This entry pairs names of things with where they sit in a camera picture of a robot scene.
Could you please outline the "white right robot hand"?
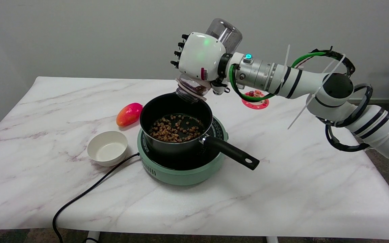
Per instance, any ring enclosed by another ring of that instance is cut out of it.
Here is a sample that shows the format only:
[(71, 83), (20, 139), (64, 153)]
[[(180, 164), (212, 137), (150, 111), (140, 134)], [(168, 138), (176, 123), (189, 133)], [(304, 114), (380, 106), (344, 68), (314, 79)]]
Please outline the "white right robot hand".
[(179, 50), (174, 51), (177, 60), (170, 63), (178, 69), (176, 94), (190, 102), (206, 100), (209, 91), (222, 95), (228, 91), (227, 66), (233, 54), (217, 38), (208, 34), (192, 32), (183, 34), (178, 43)]

